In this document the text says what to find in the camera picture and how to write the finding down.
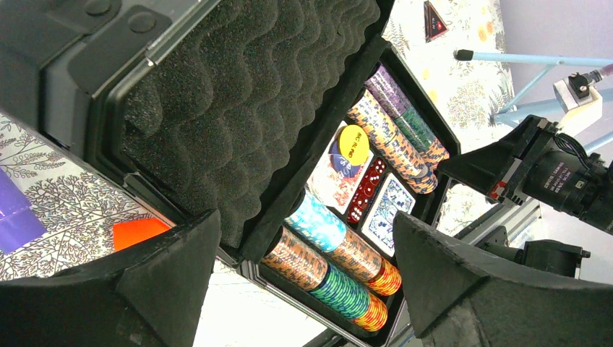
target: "red triangle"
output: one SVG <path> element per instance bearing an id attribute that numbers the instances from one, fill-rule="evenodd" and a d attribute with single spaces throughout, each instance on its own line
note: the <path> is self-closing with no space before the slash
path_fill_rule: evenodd
<path id="1" fill-rule="evenodd" d="M 430 1 L 424 2 L 426 42 L 430 42 L 447 32 L 447 25 Z"/>

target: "open case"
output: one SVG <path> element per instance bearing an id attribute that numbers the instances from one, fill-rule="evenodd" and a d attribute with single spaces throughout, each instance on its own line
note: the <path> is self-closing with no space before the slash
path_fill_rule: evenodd
<path id="1" fill-rule="evenodd" d="M 381 38 L 392 7 L 391 0 L 5 0 L 0 22 L 12 30 L 0 33 L 0 109 L 169 223 L 219 210 L 218 259 L 341 340 L 386 346 L 408 323 L 402 291 L 383 298 L 387 322 L 368 333 L 259 263 L 377 62 L 459 154 Z M 450 183 L 437 178 L 432 193 L 413 194 L 411 214 L 431 225 Z"/>

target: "light blue pole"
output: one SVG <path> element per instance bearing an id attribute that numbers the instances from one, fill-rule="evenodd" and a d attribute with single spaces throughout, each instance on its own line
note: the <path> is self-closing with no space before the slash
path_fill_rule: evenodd
<path id="1" fill-rule="evenodd" d="M 603 67 L 613 64 L 611 59 L 578 58 L 570 56 L 532 56 L 528 54 L 474 52 L 472 60 L 501 61 L 520 64 L 572 65 L 574 67 Z"/>
<path id="2" fill-rule="evenodd" d="M 613 101 L 613 88 L 603 89 L 598 91 L 602 96 L 602 102 L 608 103 Z M 535 103 L 525 103 L 517 106 L 517 111 L 499 114 L 497 121 L 504 124 L 509 122 L 521 121 L 525 117 L 533 114 L 535 116 L 546 117 L 553 113 L 563 113 L 560 102 L 557 99 L 537 101 Z"/>
<path id="3" fill-rule="evenodd" d="M 599 149 L 600 147 L 606 145 L 607 143 L 613 141 L 613 132 L 610 132 L 606 135 L 604 135 L 603 137 L 600 137 L 590 143 L 588 143 L 587 145 L 583 146 L 586 149 L 586 152 L 592 153 L 593 151 Z"/>
<path id="4" fill-rule="evenodd" d="M 509 100 L 505 107 L 500 110 L 499 114 L 508 112 L 519 100 L 521 100 L 521 98 L 526 96 L 530 89 L 532 89 L 532 87 L 534 87 L 534 85 L 540 81 L 541 78 L 545 77 L 545 75 L 555 67 L 555 65 L 547 65 L 544 67 L 538 75 L 536 75 L 524 88 L 522 88 L 522 90 L 519 91 L 519 93 L 515 94 L 513 99 Z"/>

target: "purple cup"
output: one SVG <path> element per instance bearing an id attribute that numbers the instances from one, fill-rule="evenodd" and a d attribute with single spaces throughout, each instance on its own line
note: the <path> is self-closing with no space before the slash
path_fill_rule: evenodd
<path id="1" fill-rule="evenodd" d="M 13 252 L 46 232 L 31 206 L 19 188 L 0 170 L 0 251 L 3 253 Z"/>

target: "orange block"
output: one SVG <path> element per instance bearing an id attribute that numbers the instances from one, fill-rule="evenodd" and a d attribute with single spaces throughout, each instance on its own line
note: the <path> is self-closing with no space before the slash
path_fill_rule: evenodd
<path id="1" fill-rule="evenodd" d="M 139 242 L 151 239 L 170 229 L 163 221 L 157 218 L 133 220 L 115 224 L 113 226 L 113 244 L 115 251 L 121 251 Z"/>

